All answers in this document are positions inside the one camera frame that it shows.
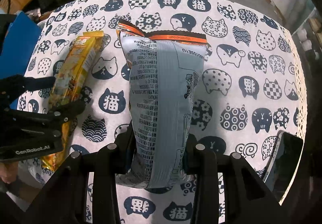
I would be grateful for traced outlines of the person's left hand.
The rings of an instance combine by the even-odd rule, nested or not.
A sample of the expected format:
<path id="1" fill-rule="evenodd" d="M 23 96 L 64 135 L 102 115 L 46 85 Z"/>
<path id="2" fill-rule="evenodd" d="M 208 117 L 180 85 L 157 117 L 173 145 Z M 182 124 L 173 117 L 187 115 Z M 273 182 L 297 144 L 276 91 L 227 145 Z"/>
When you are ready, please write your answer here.
<path id="1" fill-rule="evenodd" d="M 16 178 L 18 175 L 18 166 L 19 166 L 19 162 L 13 162 L 13 163 L 1 162 L 0 164 L 1 180 L 6 184 L 10 184 L 16 181 Z"/>

